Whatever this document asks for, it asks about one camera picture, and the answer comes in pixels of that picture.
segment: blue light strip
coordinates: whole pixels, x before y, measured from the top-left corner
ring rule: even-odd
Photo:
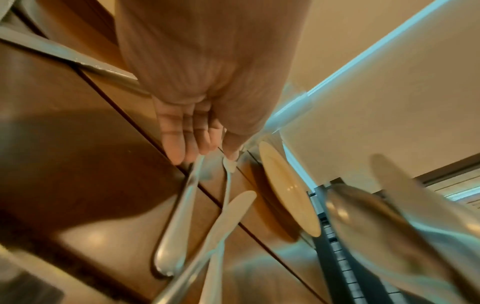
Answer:
[[[297,159],[291,153],[291,151],[287,148],[285,143],[283,143],[283,149],[285,151],[285,156],[288,163],[293,167],[295,172],[305,182],[305,184],[308,186],[310,191],[315,192],[315,188],[317,187],[317,184],[315,184],[314,180],[309,176],[309,174],[305,171],[302,165],[300,165],[299,161],[297,161]]]
[[[473,188],[473,189],[465,190],[465,191],[462,191],[462,192],[459,192],[459,193],[455,193],[455,194],[446,196],[445,198],[448,198],[449,200],[452,200],[452,201],[458,201],[458,200],[461,200],[461,199],[464,199],[466,197],[476,195],[476,194],[480,194],[480,186],[476,187],[476,188]]]
[[[421,11],[413,15],[410,19],[402,23],[398,28],[394,29],[391,31],[389,34],[387,34],[385,37],[382,39],[378,40],[375,44],[373,44],[371,47],[360,53],[357,57],[353,58],[350,62],[348,62],[346,65],[341,67],[339,70],[337,70],[335,73],[331,74],[325,80],[317,84],[313,89],[308,91],[307,95],[311,96],[318,90],[320,90],[322,87],[324,87],[326,84],[331,82],[333,79],[337,78],[340,76],[343,72],[346,70],[350,69],[366,57],[370,56],[373,54],[375,51],[386,45],[388,42],[390,42],[392,39],[400,35],[401,33],[405,32],[407,29],[409,29],[411,26],[425,18],[428,14],[431,12],[435,11],[445,3],[447,3],[449,0],[435,0],[426,7],[424,7]]]

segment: plate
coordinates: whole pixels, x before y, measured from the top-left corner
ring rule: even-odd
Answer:
[[[259,144],[260,158],[272,190],[294,220],[311,236],[320,236],[320,222],[314,206],[301,187],[293,168],[267,142]]]

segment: hand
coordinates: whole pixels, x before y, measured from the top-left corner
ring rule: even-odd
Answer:
[[[122,55],[154,96],[173,164],[240,146],[272,113],[310,0],[119,0]]]

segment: silverware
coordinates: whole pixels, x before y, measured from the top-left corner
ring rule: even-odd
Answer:
[[[226,172],[225,196],[223,197],[222,212],[227,209],[230,201],[230,187],[232,184],[232,174],[235,173],[237,162],[223,157],[223,167]],[[222,302],[222,264],[224,262],[224,242],[220,242],[214,254],[211,256],[206,273],[205,283],[199,304],[220,304]]]
[[[466,207],[423,188],[382,155],[374,176],[391,203],[465,282],[464,296],[480,302],[480,220]]]
[[[170,223],[153,256],[155,268],[165,276],[179,274],[185,263],[195,194],[204,158],[203,155],[199,155],[193,163]]]
[[[380,197],[334,185],[325,205],[337,237],[375,275],[435,303],[467,303],[451,267]]]
[[[0,40],[74,63],[92,72],[111,77],[138,92],[148,94],[141,88],[138,79],[132,73],[79,53],[49,39],[34,34],[17,32],[8,27],[0,27]]]
[[[200,251],[188,267],[176,277],[166,289],[158,295],[152,304],[177,304],[187,293],[188,287],[195,281],[221,242],[224,242],[255,201],[255,191],[246,191],[234,198],[228,208],[221,213],[206,236]]]
[[[0,21],[7,15],[16,0],[0,0]]]

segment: wooden table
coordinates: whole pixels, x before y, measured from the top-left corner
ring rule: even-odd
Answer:
[[[125,68],[118,48],[61,1],[25,0],[20,9],[47,37]],[[150,98],[4,43],[0,72],[0,206],[139,301],[152,299],[168,283],[153,276],[152,254],[185,176],[162,154]],[[205,161],[189,256],[220,213],[221,157]],[[239,167],[232,196],[261,195],[226,242],[224,301],[325,302],[315,251],[257,178],[259,165],[244,154]],[[185,303],[201,287],[199,279]]]

